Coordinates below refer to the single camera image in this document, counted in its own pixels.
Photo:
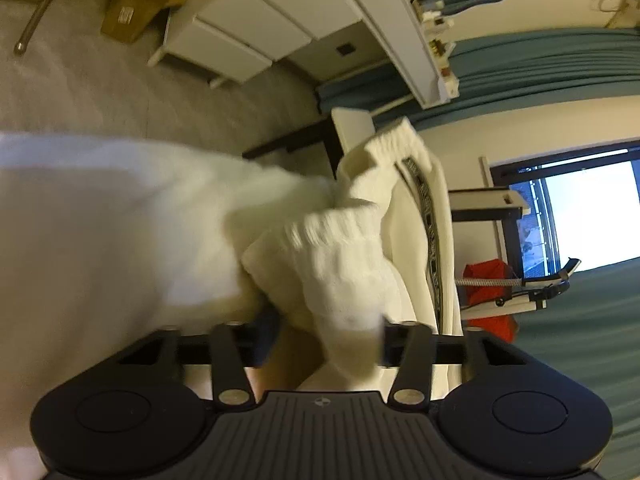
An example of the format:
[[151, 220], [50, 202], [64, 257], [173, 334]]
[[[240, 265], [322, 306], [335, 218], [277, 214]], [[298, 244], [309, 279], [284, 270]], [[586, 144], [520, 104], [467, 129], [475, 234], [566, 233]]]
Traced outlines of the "red cloth on stand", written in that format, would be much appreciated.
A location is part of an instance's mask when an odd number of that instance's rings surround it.
[[[513, 272], [505, 262], [500, 259], [487, 260], [480, 263], [467, 264], [463, 271], [465, 278], [512, 278]], [[504, 287], [466, 286], [466, 302], [469, 307], [475, 307], [483, 302], [495, 301], [506, 296]], [[501, 340], [512, 344], [518, 333], [518, 322], [510, 314], [497, 314], [489, 318], [474, 318], [468, 322], [469, 326], [479, 327], [486, 332], [495, 335]]]

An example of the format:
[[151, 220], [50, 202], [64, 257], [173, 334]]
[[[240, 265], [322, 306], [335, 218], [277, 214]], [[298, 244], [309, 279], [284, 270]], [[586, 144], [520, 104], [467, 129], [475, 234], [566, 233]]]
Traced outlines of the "teal curtain right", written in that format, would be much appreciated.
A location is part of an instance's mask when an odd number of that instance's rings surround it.
[[639, 477], [639, 294], [637, 258], [575, 273], [570, 290], [519, 314], [515, 344], [588, 387], [613, 417], [599, 471]]

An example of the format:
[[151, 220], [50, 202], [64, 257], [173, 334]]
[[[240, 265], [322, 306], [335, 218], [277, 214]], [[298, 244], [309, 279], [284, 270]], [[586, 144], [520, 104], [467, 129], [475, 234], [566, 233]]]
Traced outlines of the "teal curtain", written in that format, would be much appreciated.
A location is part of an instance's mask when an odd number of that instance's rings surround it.
[[462, 40], [449, 58], [459, 95], [422, 108], [415, 99], [374, 118], [408, 117], [418, 130], [522, 108], [639, 93], [636, 28], [564, 28]]
[[637, 258], [575, 273], [570, 290], [519, 314], [515, 344], [588, 387], [613, 417], [599, 471], [639, 477], [639, 294]]

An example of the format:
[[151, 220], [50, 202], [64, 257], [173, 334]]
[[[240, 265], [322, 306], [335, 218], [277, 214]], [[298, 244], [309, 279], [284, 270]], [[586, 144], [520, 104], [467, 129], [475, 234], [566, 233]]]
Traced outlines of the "dark framed window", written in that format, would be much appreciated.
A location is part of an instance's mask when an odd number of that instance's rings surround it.
[[503, 228], [518, 275], [541, 278], [571, 258], [581, 271], [639, 255], [639, 143], [627, 141], [536, 156], [490, 168], [529, 212]]

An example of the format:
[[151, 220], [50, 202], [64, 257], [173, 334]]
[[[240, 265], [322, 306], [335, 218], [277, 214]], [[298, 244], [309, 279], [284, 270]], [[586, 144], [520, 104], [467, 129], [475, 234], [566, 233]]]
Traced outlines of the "white stool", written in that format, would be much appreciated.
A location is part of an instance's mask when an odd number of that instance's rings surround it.
[[318, 122], [250, 148], [242, 153], [242, 157], [252, 160], [279, 150], [293, 153], [314, 144], [322, 144], [333, 177], [336, 177], [344, 155], [375, 133], [373, 116], [367, 110], [335, 107]]

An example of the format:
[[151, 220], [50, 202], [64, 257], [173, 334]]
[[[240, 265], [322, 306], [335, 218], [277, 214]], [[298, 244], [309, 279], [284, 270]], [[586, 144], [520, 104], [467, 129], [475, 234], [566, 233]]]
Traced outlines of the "teal curtain left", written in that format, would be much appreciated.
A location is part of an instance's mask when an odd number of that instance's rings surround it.
[[449, 58], [459, 95], [422, 108], [415, 99], [374, 118], [408, 117], [418, 130], [522, 108], [639, 93], [636, 28], [564, 28], [462, 40]]

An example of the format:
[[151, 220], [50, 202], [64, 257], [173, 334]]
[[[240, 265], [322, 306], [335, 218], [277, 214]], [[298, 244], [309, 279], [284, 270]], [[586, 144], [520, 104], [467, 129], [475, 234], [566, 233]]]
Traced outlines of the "white dressing table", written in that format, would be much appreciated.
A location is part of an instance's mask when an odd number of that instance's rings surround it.
[[242, 84], [294, 52], [363, 24], [424, 108], [458, 96], [409, 0], [186, 0], [149, 66], [172, 55]]

